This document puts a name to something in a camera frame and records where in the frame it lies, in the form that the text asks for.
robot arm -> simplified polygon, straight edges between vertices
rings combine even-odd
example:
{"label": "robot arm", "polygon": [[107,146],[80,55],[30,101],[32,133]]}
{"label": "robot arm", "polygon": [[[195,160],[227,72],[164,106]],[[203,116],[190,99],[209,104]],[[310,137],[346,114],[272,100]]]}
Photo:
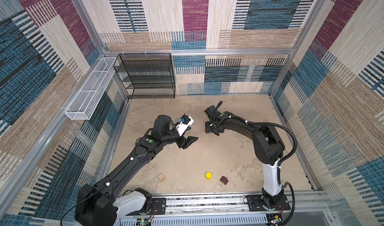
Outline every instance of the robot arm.
{"label": "robot arm", "polygon": [[206,133],[223,133],[224,129],[238,132],[253,141],[255,154],[262,162],[264,172],[263,185],[263,207],[267,210],[273,210],[279,207],[281,201],[285,198],[284,189],[280,182],[279,161],[283,157],[285,149],[284,143],[273,123],[271,125],[252,125],[247,120],[235,116],[230,112],[220,113],[215,106],[210,106],[205,110],[205,114],[210,119],[205,123]]}
{"label": "robot arm", "polygon": [[84,185],[78,194],[75,219],[83,226],[109,226],[124,215],[150,210],[152,195],[144,189],[119,197],[119,193],[132,177],[151,161],[165,145],[177,143],[186,149],[198,138],[184,133],[190,129],[193,119],[187,115],[174,124],[167,115],[159,115],[154,127],[136,141],[135,148],[110,174],[95,185]]}

floor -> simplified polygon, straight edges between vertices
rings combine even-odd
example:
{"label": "floor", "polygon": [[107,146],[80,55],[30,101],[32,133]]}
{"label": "floor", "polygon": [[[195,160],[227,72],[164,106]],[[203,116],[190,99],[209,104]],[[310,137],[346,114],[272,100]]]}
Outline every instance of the floor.
{"label": "floor", "polygon": [[[252,140],[226,130],[220,136],[205,133],[208,120],[204,110],[223,100],[219,111],[229,111],[253,122],[281,123],[267,95],[219,95],[176,96],[175,99],[133,99],[129,106],[127,121],[110,171],[118,166],[132,151],[136,138],[142,137],[158,115],[169,115],[174,122],[184,113],[194,119],[192,129],[185,136],[199,139],[189,148],[179,149],[176,143],[167,145],[145,165],[127,184],[124,190],[142,187],[153,193],[197,193],[197,192],[243,192],[261,191],[263,169],[256,158]],[[284,144],[286,155],[292,148],[287,134],[277,129]],[[282,164],[281,182],[289,181],[294,190],[310,190],[296,154]],[[212,178],[205,178],[206,172]],[[163,173],[165,179],[157,179]],[[224,185],[221,176],[228,178]]]}

wall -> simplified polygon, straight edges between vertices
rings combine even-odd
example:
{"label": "wall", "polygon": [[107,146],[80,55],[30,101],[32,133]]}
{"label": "wall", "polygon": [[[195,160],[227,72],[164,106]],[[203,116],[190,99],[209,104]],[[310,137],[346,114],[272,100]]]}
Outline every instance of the wall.
{"label": "wall", "polygon": [[[71,0],[0,0],[0,41],[2,187],[99,53]],[[96,181],[122,105],[112,81],[91,120],[67,120],[0,225],[57,225]]]}
{"label": "wall", "polygon": [[0,187],[98,52],[71,0],[0,0]]}
{"label": "wall", "polygon": [[344,225],[384,224],[384,0],[327,0],[274,100]]}
{"label": "wall", "polygon": [[[77,203],[80,188],[96,183],[124,102],[112,80],[90,120],[67,119],[0,226],[58,225]],[[74,211],[66,215],[65,225],[74,224]]]}
{"label": "wall", "polygon": [[83,0],[110,51],[289,48],[314,0]]}
{"label": "wall", "polygon": [[173,56],[176,94],[268,93],[286,55]]}

brown cube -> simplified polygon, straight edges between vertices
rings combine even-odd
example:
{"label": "brown cube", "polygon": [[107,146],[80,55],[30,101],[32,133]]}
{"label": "brown cube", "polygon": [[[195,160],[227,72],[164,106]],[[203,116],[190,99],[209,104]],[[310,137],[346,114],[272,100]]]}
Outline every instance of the brown cube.
{"label": "brown cube", "polygon": [[222,182],[224,185],[227,185],[228,179],[224,176],[221,177],[220,182]]}
{"label": "brown cube", "polygon": [[160,180],[160,182],[162,182],[164,179],[166,179],[166,177],[164,176],[164,174],[159,174],[158,176],[157,176],[157,178]]}

mesh basket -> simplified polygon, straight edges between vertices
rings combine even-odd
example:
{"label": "mesh basket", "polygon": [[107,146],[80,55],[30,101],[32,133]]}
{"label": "mesh basket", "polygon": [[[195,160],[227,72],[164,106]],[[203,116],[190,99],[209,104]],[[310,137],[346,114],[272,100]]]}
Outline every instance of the mesh basket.
{"label": "mesh basket", "polygon": [[118,66],[116,58],[103,58],[81,87],[65,114],[71,120],[89,120]]}

